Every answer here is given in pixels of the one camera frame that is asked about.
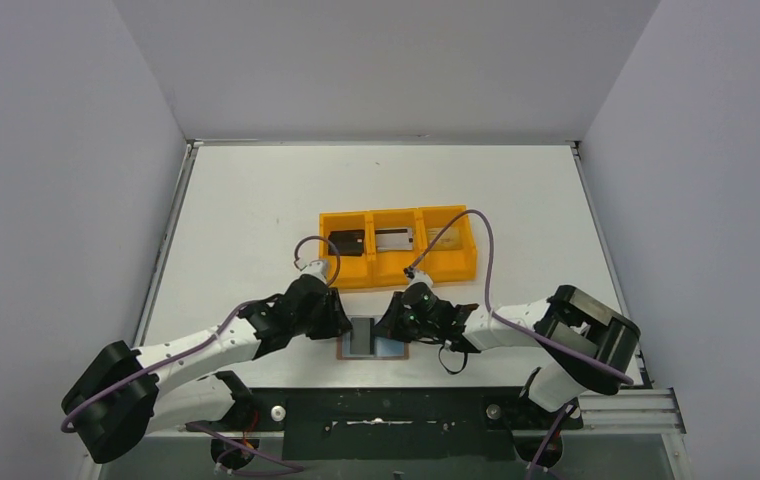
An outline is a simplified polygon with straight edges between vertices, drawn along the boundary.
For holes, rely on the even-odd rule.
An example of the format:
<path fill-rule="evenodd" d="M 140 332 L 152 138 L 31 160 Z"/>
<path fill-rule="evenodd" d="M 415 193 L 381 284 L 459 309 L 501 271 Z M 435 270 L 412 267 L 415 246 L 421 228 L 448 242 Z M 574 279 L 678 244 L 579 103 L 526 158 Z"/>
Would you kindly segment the tan leather card holder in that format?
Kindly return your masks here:
<path fill-rule="evenodd" d="M 346 333 L 337 339 L 337 351 L 336 357 L 338 360 L 406 360 L 409 358 L 408 345 L 399 341 L 378 338 L 374 336 L 375 340 L 375 353 L 373 357 L 353 357 L 348 353 L 350 334 Z"/>

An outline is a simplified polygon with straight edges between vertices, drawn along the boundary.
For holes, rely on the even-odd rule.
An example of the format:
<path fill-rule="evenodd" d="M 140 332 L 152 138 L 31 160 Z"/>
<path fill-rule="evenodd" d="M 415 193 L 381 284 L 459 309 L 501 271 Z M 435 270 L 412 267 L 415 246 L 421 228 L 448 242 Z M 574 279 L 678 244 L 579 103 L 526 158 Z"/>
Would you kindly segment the black credit card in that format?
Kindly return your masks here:
<path fill-rule="evenodd" d="M 352 320 L 352 330 L 349 339 L 348 353 L 353 357 L 373 357 L 375 340 L 372 333 L 374 319 L 372 317 L 357 317 Z"/>

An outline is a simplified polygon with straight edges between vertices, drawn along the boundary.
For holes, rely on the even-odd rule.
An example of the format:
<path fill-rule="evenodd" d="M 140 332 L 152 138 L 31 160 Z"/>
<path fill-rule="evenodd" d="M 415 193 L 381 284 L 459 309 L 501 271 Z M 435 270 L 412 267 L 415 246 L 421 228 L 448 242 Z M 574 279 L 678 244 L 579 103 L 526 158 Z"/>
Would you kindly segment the yellow three-compartment plastic bin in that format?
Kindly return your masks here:
<path fill-rule="evenodd" d="M 402 286 L 410 266 L 436 283 L 477 277 L 478 253 L 464 205 L 319 215 L 319 257 L 343 290 Z"/>

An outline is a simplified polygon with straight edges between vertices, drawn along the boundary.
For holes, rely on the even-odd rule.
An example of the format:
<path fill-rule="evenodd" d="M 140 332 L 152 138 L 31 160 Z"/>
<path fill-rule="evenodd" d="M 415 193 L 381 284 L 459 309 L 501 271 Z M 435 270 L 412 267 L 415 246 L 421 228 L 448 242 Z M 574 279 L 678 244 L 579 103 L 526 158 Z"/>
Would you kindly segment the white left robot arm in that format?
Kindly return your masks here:
<path fill-rule="evenodd" d="M 241 429 L 255 404 L 232 365 L 282 350 L 295 337 L 327 340 L 351 328 L 338 289 L 302 274 L 285 292 L 243 302 L 221 323 L 186 337 L 105 346 L 63 397 L 60 429 L 78 435 L 98 464 L 148 434 L 193 422 Z"/>

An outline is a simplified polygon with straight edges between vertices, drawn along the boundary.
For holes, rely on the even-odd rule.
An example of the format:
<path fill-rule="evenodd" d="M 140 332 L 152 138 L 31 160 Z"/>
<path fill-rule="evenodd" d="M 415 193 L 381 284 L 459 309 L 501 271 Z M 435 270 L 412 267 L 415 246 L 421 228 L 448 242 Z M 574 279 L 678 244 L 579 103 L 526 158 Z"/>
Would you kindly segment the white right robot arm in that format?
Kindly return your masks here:
<path fill-rule="evenodd" d="M 520 417 L 534 427 L 586 391 L 613 396 L 631 384 L 627 368 L 641 337 L 633 321 L 572 285 L 559 286 L 546 299 L 488 308 L 441 299 L 424 282 L 394 293 L 372 332 L 465 355 L 543 349 L 550 358 L 535 367 L 518 400 Z"/>

